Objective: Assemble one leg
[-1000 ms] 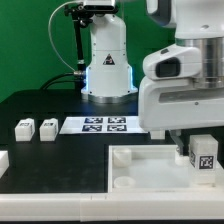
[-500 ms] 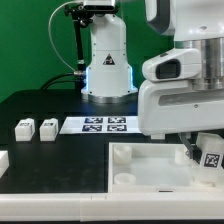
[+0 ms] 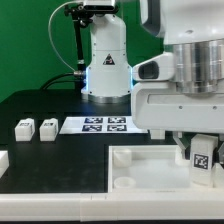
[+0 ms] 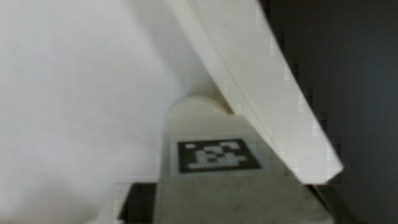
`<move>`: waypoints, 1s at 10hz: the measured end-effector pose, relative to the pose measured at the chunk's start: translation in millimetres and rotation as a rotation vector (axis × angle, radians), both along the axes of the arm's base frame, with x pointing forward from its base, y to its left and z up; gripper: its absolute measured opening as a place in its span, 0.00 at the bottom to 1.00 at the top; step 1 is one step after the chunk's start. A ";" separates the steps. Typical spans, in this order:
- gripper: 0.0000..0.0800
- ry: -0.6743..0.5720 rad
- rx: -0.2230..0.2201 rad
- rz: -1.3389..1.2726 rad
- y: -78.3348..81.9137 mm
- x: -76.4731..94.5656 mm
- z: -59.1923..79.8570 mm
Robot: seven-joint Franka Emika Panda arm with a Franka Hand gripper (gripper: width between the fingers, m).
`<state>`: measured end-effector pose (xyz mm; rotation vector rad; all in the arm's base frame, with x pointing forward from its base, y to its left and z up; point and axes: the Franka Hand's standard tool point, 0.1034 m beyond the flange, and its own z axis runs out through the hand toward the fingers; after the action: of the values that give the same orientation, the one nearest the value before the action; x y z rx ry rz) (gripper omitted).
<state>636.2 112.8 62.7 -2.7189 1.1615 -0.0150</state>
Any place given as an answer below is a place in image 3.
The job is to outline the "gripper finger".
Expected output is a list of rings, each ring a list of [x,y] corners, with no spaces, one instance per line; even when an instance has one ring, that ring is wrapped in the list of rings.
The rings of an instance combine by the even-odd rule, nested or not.
[[[190,143],[185,137],[183,132],[175,131],[173,133],[173,140],[181,149],[182,158],[185,160],[190,159]]]
[[[215,161],[224,164],[224,134],[218,137],[218,147],[215,152]]]

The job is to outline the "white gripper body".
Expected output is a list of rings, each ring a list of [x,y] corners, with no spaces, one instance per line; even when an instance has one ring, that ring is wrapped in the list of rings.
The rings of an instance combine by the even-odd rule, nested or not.
[[[139,82],[131,114],[140,129],[224,134],[224,93],[179,94],[171,82]]]

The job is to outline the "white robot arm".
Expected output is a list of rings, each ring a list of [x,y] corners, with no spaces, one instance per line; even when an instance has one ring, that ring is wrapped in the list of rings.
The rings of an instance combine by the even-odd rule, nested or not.
[[[224,163],[224,0],[139,0],[140,23],[163,52],[129,67],[115,0],[84,0],[93,57],[83,92],[102,103],[131,98],[134,124],[171,132],[193,160]]]

